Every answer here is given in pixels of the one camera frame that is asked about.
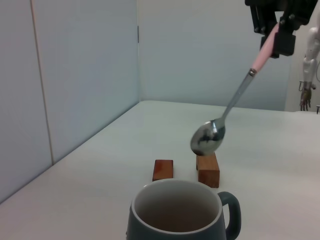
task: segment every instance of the table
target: table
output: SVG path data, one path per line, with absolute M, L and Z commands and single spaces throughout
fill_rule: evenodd
M 124 240 L 155 159 L 196 181 L 189 141 L 224 107 L 143 101 L 0 205 L 1 240 Z M 239 240 L 320 238 L 318 115 L 235 108 L 216 152 L 220 188 L 239 200 Z M 225 208 L 225 220 L 228 208 Z

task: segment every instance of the white wall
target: white wall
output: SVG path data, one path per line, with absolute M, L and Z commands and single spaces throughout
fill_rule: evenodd
M 289 83 L 287 90 L 287 97 L 285 103 L 285 110 L 289 112 L 300 111 L 300 96 L 299 81 L 303 81 L 303 61 L 307 50 L 307 36 L 310 28 L 317 26 L 317 13 L 320 11 L 320 3 L 318 2 L 313 14 L 310 18 L 310 22 L 307 26 L 301 26 L 296 32 L 295 49 L 292 56 Z M 316 105 L 320 105 L 320 83 L 317 81 L 316 76 L 313 78 L 313 83 L 317 89 L 312 90 L 311 108 L 309 111 L 316 112 Z
M 141 97 L 225 106 L 259 52 L 244 0 L 138 0 Z M 284 110 L 291 57 L 270 59 L 238 107 Z
M 139 101 L 136 0 L 34 0 L 53 157 Z
M 0 1 L 0 203 L 51 166 L 32 12 Z

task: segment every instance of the small wooden block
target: small wooden block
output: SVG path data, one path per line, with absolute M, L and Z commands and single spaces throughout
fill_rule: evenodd
M 155 160 L 152 181 L 172 179 L 174 177 L 173 160 Z
M 211 156 L 196 156 L 198 181 L 211 188 L 219 188 L 220 169 L 216 154 Z

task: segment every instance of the mug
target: mug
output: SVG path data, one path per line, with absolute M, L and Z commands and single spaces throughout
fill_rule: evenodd
M 133 199 L 126 239 L 235 240 L 240 229 L 240 205 L 231 193 L 217 194 L 200 182 L 164 179 L 144 186 Z

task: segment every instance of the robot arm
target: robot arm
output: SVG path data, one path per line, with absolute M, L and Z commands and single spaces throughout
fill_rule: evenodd
M 282 12 L 279 20 L 279 30 L 274 36 L 272 58 L 279 55 L 290 56 L 294 53 L 296 36 L 293 32 L 301 25 L 307 25 L 318 0 L 245 0 L 250 6 L 253 29 L 255 33 L 264 35 L 260 47 L 265 43 L 271 30 L 277 23 L 275 12 Z M 308 111 L 311 100 L 311 88 L 316 74 L 320 52 L 320 13 L 317 15 L 317 26 L 309 30 L 307 36 L 307 50 L 303 60 L 303 89 L 300 99 L 301 110 Z
M 290 56 L 294 53 L 296 36 L 293 31 L 301 25 L 307 25 L 318 0 L 245 0 L 250 6 L 253 29 L 255 33 L 264 35 L 264 44 L 271 30 L 277 23 L 275 12 L 282 12 L 279 21 L 279 31 L 274 37 L 273 58 L 279 55 Z
M 311 100 L 311 88 L 315 77 L 318 61 L 317 56 L 320 52 L 320 12 L 317 13 L 317 26 L 310 28 L 307 35 L 307 49 L 303 60 L 303 89 L 300 98 L 300 110 L 307 110 Z

